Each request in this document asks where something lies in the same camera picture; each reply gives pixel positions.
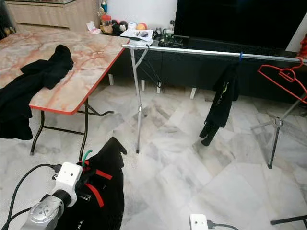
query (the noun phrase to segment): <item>green cable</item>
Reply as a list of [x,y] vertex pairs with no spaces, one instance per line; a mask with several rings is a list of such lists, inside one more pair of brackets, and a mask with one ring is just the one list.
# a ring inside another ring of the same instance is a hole
[[88,150],[88,151],[86,152],[86,154],[84,155],[84,157],[83,157],[83,159],[82,159],[82,167],[85,167],[85,160],[86,160],[86,158],[87,158],[87,155],[88,155],[90,152],[93,152],[93,150],[92,150],[92,149]]

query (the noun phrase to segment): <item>blue clip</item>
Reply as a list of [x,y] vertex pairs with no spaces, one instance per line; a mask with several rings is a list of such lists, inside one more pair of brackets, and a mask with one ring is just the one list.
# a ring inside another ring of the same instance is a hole
[[243,52],[240,53],[240,59],[239,59],[239,62],[242,61],[242,57],[243,57]]

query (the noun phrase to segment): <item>clothes drying rack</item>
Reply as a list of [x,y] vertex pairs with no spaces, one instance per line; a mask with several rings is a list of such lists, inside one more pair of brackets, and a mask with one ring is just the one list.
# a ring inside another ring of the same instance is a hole
[[[158,47],[158,46],[136,46],[136,45],[122,45],[123,48],[130,49],[131,53],[131,60],[132,60],[132,68],[133,68],[133,76],[135,82],[136,93],[139,101],[138,107],[138,139],[137,139],[137,147],[136,152],[140,152],[140,136],[141,136],[141,119],[142,119],[142,100],[140,95],[140,88],[138,83],[138,74],[137,74],[137,67],[141,64],[144,57],[148,53],[149,50],[151,51],[159,51],[159,52],[169,52],[169,53],[181,53],[181,54],[196,54],[196,55],[204,55],[204,56],[220,56],[220,57],[237,57],[237,58],[248,58],[248,59],[261,59],[261,60],[273,60],[273,61],[284,61],[284,62],[294,62],[294,63],[301,63],[301,60],[292,57],[279,57],[279,56],[266,56],[266,55],[255,55],[255,54],[242,54],[241,53],[230,53],[230,52],[218,52],[218,51],[207,51],[207,50],[195,50],[195,49],[181,49],[181,48],[168,48],[168,47]],[[141,57],[138,61],[136,61],[134,51],[135,50],[144,50]],[[276,117],[275,121],[267,122],[264,124],[260,124],[258,126],[254,126],[251,129],[256,129],[260,127],[264,127],[270,124],[274,124],[277,126],[275,132],[275,139],[272,148],[272,155],[268,163],[268,167],[272,168],[273,158],[275,155],[278,135],[281,126],[283,126],[283,120],[291,113],[291,111],[299,104],[300,100],[297,100],[286,112],[285,114],[279,118]]]

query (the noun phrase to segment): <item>black cloth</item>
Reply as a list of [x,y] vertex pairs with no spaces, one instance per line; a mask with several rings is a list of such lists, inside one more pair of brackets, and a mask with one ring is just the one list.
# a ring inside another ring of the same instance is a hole
[[0,89],[0,138],[32,139],[29,103],[43,87],[52,89],[72,69],[71,53],[58,45],[49,60],[38,60],[21,68],[22,75]]
[[220,126],[212,121],[207,121],[205,127],[202,129],[200,137],[204,138],[201,143],[204,146],[209,146],[212,139],[214,138],[216,132],[219,130]]
[[112,176],[111,180],[94,175],[90,177],[102,197],[103,207],[99,207],[92,191],[82,187],[82,192],[92,195],[91,200],[78,198],[76,204],[67,208],[59,219],[55,230],[119,230],[124,213],[123,172],[121,152],[127,154],[116,138],[111,138],[103,148],[89,159],[91,168],[99,169]]
[[201,138],[205,138],[202,143],[206,146],[210,144],[219,127],[225,127],[232,101],[239,97],[237,68],[238,63],[230,64],[213,86],[216,94],[200,134]]

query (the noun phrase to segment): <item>orange ball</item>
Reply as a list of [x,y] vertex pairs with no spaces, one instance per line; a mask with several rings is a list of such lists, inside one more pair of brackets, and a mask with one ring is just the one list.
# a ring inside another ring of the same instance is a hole
[[147,30],[147,25],[145,23],[140,23],[136,27],[137,30]]

